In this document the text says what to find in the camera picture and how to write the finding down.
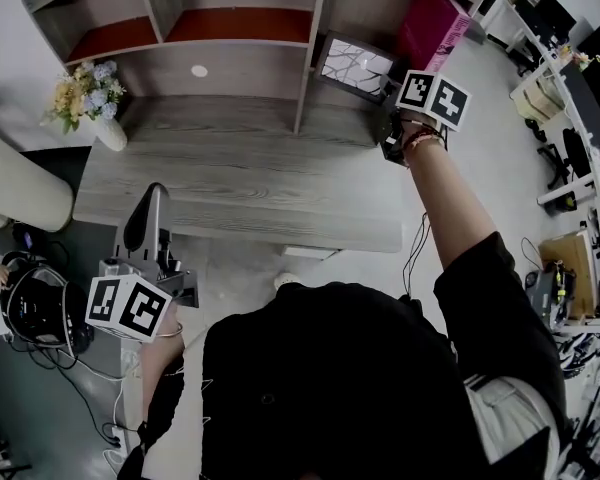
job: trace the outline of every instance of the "wrist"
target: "wrist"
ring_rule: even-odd
[[[417,164],[420,159],[431,155],[432,152],[436,152],[438,150],[444,151],[444,146],[437,139],[423,140],[416,146],[417,147],[408,146],[402,150],[404,154],[405,165],[407,167],[413,167],[413,165]]]

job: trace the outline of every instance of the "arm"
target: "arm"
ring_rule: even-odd
[[[411,117],[423,122],[428,119],[413,113]],[[417,125],[406,125],[405,138],[417,130]],[[404,153],[446,269],[463,252],[495,232],[496,226],[438,141],[425,140],[415,148],[407,146]]]

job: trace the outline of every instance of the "desk surface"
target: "desk surface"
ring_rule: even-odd
[[[127,148],[96,141],[74,218],[117,225],[157,181],[171,195],[175,233],[400,251],[404,169],[373,148],[368,116],[310,108],[294,136],[294,111],[261,98],[138,98],[121,122]]]

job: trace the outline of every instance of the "bracelet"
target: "bracelet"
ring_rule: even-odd
[[[422,142],[422,140],[418,140],[421,137],[427,137],[429,139],[436,138],[436,139],[443,140],[440,132],[425,125],[425,127],[422,130],[417,131],[416,133],[411,135],[409,138],[407,138],[407,140],[402,144],[402,151],[404,151],[408,146],[413,145],[413,147],[415,147],[417,144]]]
[[[182,327],[182,324],[180,322],[178,322],[178,330],[174,331],[174,332],[170,332],[168,334],[156,334],[156,338],[173,338],[174,336],[178,336],[179,334],[182,334],[182,330],[184,328]]]

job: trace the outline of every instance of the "gray floor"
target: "gray floor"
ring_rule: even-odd
[[[577,229],[581,216],[549,218],[535,202],[536,196],[546,191],[551,172],[536,153],[537,143],[508,97],[517,80],[514,67],[502,52],[463,41],[443,72],[473,94],[463,130],[452,134],[449,150],[498,225],[517,261],[518,272],[524,275],[529,264],[521,254],[520,239],[527,236],[538,243]],[[562,125],[556,123],[554,131],[559,133]],[[47,167],[75,183],[81,175],[79,155],[80,151],[58,152],[55,159],[46,160],[50,162]],[[396,201],[404,235],[400,253],[346,251],[324,262],[300,261],[281,257],[276,245],[180,236],[174,240],[174,253],[186,267],[199,273],[200,303],[217,318],[261,307],[273,295],[272,280],[281,270],[298,273],[309,286],[329,281],[360,282],[398,297],[404,293],[402,267],[423,211],[407,170],[402,177],[402,198]],[[72,223],[61,234],[71,253],[69,270],[75,281],[88,286],[98,260],[109,254],[113,232],[104,226]],[[0,232],[0,251],[11,247],[8,234]],[[427,318],[444,331],[433,296],[433,284],[441,270],[430,239],[412,284]],[[98,334],[84,358],[115,374],[119,370],[119,342]],[[80,367],[69,373],[88,394],[99,422],[107,421],[115,387]],[[17,458],[34,465],[31,473],[19,478],[112,478],[101,457],[106,445],[91,428],[86,409],[71,387],[58,373],[37,368],[25,354],[16,354],[1,342],[0,428]]]
[[[72,150],[30,156],[75,187],[84,153]],[[72,222],[53,235],[71,256],[69,279],[88,290],[91,277],[97,275],[99,259],[110,254],[114,232],[107,226]],[[9,230],[0,230],[0,253],[14,249],[17,246]],[[51,260],[59,266],[64,264],[61,250],[53,247],[50,253]],[[120,375],[120,342],[96,332],[95,341],[82,359],[94,368]],[[111,421],[117,385],[92,375],[80,365],[66,373],[89,400],[98,424]],[[109,446],[93,430],[84,402],[71,385],[57,371],[36,366],[27,354],[14,352],[2,340],[0,432],[11,444],[15,461],[33,465],[33,470],[19,473],[19,479],[114,478],[102,459],[102,451]]]

